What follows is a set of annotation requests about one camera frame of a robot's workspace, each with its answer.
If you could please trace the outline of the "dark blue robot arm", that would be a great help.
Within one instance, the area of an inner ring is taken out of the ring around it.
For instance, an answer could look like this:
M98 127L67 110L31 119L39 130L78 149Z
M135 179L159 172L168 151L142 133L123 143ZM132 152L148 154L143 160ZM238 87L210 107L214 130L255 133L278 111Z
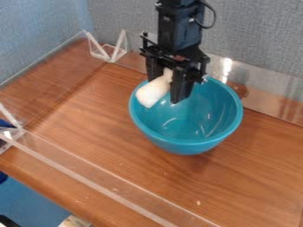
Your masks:
M148 82L136 91L140 103L151 108L171 94L179 103L191 96L194 84L206 83L210 57L199 48L204 24L204 9L214 12L206 0L159 0L158 35L142 33L140 55L146 58Z

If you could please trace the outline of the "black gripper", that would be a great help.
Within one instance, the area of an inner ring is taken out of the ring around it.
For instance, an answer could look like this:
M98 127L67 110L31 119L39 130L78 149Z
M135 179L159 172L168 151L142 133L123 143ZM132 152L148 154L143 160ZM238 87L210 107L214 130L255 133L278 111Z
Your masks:
M142 56L146 57L151 82L172 70L171 102L178 104L191 96L194 83L202 82L210 57L199 48L204 24L204 11L210 5L156 5L158 35L142 33Z

